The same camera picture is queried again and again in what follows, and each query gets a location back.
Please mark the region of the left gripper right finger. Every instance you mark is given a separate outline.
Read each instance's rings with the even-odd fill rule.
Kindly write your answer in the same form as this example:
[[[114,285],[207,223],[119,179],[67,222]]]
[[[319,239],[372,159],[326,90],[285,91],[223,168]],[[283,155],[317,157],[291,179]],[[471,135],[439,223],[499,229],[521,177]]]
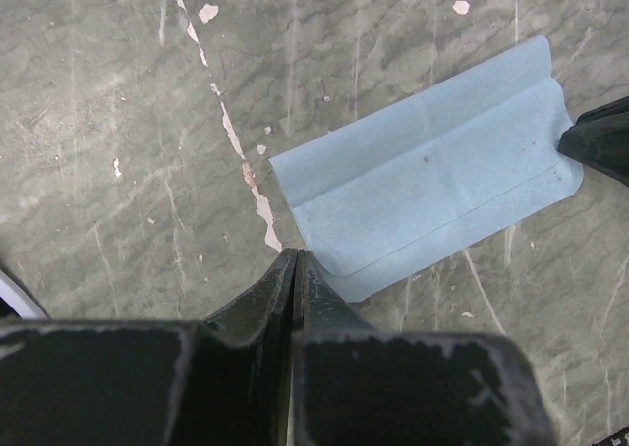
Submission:
[[[299,445],[553,445],[523,352],[499,334],[380,331],[324,281],[295,272],[294,439]]]

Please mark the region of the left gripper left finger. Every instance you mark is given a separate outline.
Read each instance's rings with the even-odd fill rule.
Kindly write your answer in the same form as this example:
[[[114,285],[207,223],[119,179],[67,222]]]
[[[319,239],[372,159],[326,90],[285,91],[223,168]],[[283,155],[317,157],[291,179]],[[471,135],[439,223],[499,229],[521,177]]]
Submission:
[[[203,320],[9,319],[5,445],[283,445],[296,250]]]

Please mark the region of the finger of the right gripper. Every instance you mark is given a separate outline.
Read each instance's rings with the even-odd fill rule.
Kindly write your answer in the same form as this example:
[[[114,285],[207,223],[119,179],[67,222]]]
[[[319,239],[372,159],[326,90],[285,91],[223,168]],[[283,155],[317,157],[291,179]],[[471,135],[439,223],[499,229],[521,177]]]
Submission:
[[[625,96],[583,113],[562,134],[558,152],[628,186],[628,110]]]

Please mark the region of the light blue cleaning cloth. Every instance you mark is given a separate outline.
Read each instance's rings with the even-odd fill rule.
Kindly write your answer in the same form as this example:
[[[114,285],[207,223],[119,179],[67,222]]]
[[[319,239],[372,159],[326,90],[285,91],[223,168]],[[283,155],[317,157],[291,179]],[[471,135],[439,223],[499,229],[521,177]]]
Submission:
[[[584,171],[534,37],[271,159],[326,282],[359,302],[572,196]]]

